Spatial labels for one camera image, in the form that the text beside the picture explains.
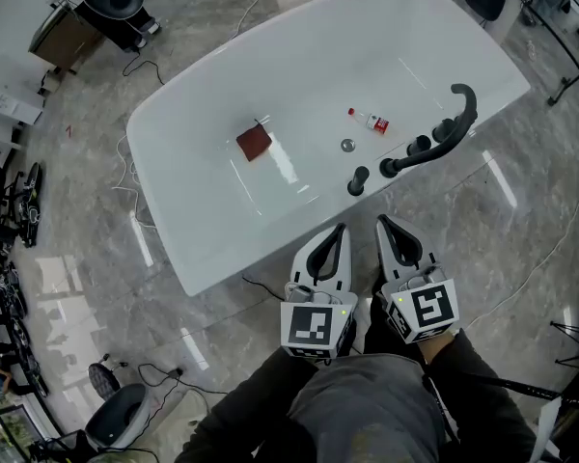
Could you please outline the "grey white round chair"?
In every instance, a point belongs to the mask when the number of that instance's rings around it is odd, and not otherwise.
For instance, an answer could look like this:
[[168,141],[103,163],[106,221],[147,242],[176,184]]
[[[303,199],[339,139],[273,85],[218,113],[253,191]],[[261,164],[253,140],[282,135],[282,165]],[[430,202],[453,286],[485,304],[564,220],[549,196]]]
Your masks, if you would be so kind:
[[106,400],[86,424],[85,432],[96,449],[125,449],[144,432],[150,417],[150,390],[134,383]]

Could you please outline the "white cardboard box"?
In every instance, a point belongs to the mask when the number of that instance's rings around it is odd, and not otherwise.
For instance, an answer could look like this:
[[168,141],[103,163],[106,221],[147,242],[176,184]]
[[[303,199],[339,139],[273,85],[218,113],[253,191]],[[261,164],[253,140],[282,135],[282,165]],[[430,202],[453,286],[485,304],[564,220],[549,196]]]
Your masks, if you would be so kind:
[[33,125],[41,116],[43,107],[42,95],[0,78],[0,115],[18,123]]

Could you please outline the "black round stool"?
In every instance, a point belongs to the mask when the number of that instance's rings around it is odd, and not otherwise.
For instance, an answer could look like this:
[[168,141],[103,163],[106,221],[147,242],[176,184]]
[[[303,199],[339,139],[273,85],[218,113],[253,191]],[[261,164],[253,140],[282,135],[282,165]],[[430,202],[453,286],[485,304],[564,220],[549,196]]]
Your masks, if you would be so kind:
[[121,388],[114,371],[128,366],[128,362],[118,361],[114,366],[108,367],[106,363],[109,359],[110,354],[105,353],[99,361],[88,367],[90,383],[103,401],[107,401]]

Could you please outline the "red-brown sponge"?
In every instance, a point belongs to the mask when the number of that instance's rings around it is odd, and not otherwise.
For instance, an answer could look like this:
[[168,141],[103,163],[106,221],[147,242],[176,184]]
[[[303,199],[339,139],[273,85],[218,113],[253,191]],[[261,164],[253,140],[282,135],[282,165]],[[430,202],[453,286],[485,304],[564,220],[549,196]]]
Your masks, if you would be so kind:
[[236,137],[236,142],[248,162],[254,161],[271,146],[272,139],[264,126],[256,124]]

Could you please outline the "clear plastic bottle red label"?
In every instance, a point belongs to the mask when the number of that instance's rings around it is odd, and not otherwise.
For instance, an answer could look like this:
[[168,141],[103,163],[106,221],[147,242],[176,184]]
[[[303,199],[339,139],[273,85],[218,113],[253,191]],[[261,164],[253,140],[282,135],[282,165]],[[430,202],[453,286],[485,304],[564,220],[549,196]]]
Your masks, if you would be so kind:
[[389,122],[382,118],[381,116],[375,114],[365,114],[361,111],[358,111],[354,108],[349,108],[347,113],[351,118],[353,118],[356,122],[360,123],[366,129],[375,132],[378,135],[383,136],[389,126]]

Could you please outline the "brown wooden cabinet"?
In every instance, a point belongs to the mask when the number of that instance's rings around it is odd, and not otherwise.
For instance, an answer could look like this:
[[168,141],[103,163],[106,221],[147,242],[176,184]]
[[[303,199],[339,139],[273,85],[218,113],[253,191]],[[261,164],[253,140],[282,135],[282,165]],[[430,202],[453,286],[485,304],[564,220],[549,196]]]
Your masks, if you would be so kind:
[[103,38],[75,12],[56,8],[33,35],[28,51],[57,70],[76,75]]

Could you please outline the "person's leg black trousers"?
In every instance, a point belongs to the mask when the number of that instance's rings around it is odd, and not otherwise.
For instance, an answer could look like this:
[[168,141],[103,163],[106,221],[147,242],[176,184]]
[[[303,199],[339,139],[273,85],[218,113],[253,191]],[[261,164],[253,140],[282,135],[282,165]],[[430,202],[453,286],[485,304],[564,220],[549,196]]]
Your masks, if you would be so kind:
[[396,329],[388,323],[386,303],[382,301],[381,289],[385,279],[379,276],[372,286],[372,300],[369,305],[370,325],[364,335],[362,354],[394,354],[425,365],[424,357],[416,344],[406,344]]

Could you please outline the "person's grey shirt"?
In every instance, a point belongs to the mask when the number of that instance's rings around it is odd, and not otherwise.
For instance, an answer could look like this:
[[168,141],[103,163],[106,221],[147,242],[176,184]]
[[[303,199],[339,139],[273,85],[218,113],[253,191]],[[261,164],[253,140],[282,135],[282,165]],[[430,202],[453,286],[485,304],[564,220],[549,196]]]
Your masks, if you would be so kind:
[[317,463],[438,463],[445,424],[415,361],[343,357],[321,368],[289,417],[310,434]]

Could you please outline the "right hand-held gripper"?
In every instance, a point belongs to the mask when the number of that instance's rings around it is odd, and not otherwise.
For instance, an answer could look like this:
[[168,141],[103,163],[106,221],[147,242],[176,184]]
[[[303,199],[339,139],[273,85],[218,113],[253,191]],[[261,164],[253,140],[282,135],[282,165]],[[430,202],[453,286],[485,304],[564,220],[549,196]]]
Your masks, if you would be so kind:
[[390,327],[405,344],[429,340],[459,321],[455,283],[436,263],[429,237],[408,221],[379,215],[375,225],[380,265],[386,279],[397,279],[399,269],[421,269],[380,290]]

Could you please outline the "person's right forearm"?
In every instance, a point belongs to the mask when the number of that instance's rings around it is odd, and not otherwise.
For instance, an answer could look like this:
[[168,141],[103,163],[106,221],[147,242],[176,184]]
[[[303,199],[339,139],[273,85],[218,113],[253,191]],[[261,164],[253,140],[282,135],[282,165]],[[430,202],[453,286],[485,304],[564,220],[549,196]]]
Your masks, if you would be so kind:
[[497,374],[463,331],[418,343],[427,374],[457,426],[458,442],[440,450],[441,463],[528,463],[536,442],[508,392],[475,379]]

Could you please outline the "black curved faucet spout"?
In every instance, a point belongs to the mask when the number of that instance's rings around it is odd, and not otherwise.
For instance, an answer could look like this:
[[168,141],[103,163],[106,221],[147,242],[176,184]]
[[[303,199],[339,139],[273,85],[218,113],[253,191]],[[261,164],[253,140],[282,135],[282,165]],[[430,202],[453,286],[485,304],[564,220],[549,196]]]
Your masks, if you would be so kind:
[[451,92],[455,95],[464,97],[464,108],[462,112],[454,119],[455,129],[450,136],[441,144],[436,143],[428,151],[408,156],[404,158],[393,159],[384,158],[379,163],[379,172],[386,178],[393,178],[405,169],[428,163],[439,159],[452,151],[469,132],[470,128],[478,118],[478,103],[474,90],[463,83],[454,83],[451,85]]

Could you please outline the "white bathtub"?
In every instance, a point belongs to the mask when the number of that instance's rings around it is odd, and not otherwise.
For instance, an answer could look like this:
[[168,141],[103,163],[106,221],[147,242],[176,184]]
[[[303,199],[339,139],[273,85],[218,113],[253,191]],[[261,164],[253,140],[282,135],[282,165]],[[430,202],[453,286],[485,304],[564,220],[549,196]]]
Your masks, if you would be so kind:
[[[210,52],[144,100],[126,128],[142,191],[184,291],[196,295],[372,195],[384,158],[459,115],[485,122],[529,91],[501,46],[452,0],[313,0]],[[390,124],[381,136],[347,113]],[[261,123],[271,146],[236,142]],[[356,143],[343,152],[342,139]]]

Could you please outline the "pile of black equipment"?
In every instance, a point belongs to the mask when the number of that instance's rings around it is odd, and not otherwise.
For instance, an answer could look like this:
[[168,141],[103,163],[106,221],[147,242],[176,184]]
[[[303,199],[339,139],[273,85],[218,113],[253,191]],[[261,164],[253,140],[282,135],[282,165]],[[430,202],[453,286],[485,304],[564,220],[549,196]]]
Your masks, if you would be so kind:
[[[9,254],[16,240],[23,243],[19,235],[16,197],[28,173],[17,172],[10,184],[0,188],[0,243],[3,245],[3,256]],[[18,272],[14,263],[8,259],[0,262],[0,300],[1,309],[6,314],[7,331],[14,341],[14,355],[18,358],[25,377],[31,382],[33,392],[46,397],[49,388],[41,376],[41,368],[32,352],[30,336],[23,324],[28,313],[27,304]]]

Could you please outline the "black equipment on floor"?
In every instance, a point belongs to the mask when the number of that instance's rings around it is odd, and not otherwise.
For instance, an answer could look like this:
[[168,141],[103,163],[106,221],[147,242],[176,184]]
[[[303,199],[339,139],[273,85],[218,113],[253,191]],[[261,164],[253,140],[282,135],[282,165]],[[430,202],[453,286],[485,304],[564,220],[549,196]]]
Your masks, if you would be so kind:
[[38,227],[41,220],[39,193],[41,190],[42,166],[35,162],[16,197],[16,214],[19,217],[19,235],[26,248],[36,245]]

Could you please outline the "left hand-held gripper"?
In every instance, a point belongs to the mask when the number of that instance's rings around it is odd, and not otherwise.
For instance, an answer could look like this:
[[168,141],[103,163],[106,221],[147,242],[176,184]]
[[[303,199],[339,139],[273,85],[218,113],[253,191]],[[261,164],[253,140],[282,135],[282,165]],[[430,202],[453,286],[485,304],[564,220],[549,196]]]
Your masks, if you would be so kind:
[[[350,243],[346,224],[338,224],[295,254],[280,309],[280,344],[292,357],[330,362],[349,354],[358,305],[358,296],[350,292]],[[335,290],[302,284],[329,284]]]

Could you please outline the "black rod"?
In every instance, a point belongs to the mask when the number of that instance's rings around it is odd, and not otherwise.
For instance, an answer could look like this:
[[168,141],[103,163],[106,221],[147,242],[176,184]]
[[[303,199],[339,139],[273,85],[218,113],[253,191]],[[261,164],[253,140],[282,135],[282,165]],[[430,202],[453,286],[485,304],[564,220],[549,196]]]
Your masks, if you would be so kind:
[[502,379],[499,377],[487,377],[478,374],[471,374],[471,377],[484,384],[504,388],[510,391],[514,391],[518,394],[527,395],[535,398],[553,400],[561,396],[561,394],[558,392],[520,383],[517,381]]

